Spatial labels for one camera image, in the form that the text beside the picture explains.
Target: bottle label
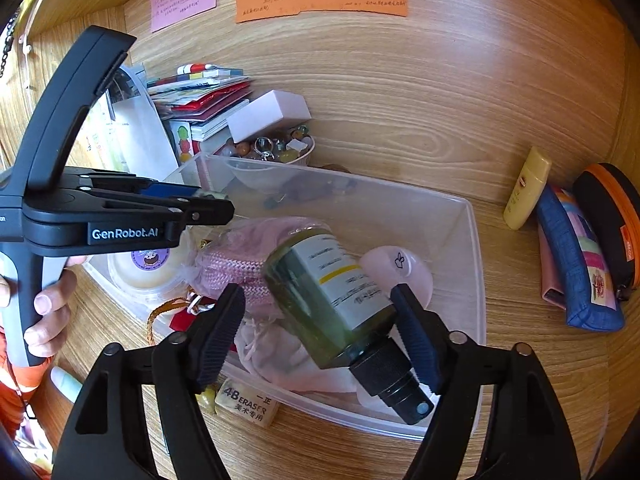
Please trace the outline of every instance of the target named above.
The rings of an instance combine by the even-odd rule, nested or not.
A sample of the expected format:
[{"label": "bottle label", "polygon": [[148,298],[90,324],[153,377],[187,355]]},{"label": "bottle label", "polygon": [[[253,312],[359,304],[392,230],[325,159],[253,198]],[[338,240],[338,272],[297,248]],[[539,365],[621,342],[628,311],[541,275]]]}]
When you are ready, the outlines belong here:
[{"label": "bottle label", "polygon": [[390,304],[333,235],[311,236],[291,250],[350,330]]},{"label": "bottle label", "polygon": [[142,270],[156,270],[162,267],[169,258],[170,249],[154,249],[151,251],[132,251],[133,264]]}]

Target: blue pencil case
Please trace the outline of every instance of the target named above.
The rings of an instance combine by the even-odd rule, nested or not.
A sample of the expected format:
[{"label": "blue pencil case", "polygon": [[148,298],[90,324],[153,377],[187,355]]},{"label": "blue pencil case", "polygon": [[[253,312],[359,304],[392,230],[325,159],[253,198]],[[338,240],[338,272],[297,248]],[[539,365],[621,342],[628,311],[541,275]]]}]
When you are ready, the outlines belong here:
[{"label": "blue pencil case", "polygon": [[568,191],[547,184],[536,206],[564,288],[566,323],[596,332],[625,325],[595,234]]}]

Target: stack of papers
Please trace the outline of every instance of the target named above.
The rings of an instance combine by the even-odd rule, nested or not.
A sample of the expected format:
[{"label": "stack of papers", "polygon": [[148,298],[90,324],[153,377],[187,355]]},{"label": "stack of papers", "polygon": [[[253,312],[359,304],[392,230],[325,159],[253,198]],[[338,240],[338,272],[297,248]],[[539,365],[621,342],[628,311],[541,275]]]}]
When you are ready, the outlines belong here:
[{"label": "stack of papers", "polygon": [[147,84],[160,118],[171,131],[178,162],[186,162],[204,148],[223,146],[230,137],[226,120],[249,104],[251,79],[239,68],[199,65],[207,70],[178,73]]}]

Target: green glass bottle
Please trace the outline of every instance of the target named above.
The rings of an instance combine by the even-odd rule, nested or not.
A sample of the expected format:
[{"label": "green glass bottle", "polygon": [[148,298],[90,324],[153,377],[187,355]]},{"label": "green glass bottle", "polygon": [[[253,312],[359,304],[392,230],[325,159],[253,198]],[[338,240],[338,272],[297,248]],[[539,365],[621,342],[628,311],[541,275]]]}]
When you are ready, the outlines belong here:
[{"label": "green glass bottle", "polygon": [[284,328],[319,368],[349,367],[407,424],[433,409],[408,358],[388,337],[393,304],[331,231],[311,227],[293,234],[270,254],[262,274],[284,313]]}]

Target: chain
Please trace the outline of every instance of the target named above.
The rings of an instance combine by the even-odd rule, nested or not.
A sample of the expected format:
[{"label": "chain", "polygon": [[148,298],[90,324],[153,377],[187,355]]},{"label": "chain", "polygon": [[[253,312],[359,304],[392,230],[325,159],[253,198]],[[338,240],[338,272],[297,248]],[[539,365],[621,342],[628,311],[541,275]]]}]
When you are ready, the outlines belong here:
[{"label": "chain", "polygon": [[2,61],[0,61],[0,77],[4,75],[6,60],[9,57],[9,52],[11,52],[11,47],[14,46],[14,30],[19,15],[20,10],[17,10],[6,26],[6,38],[4,39],[4,49],[2,50]]}]

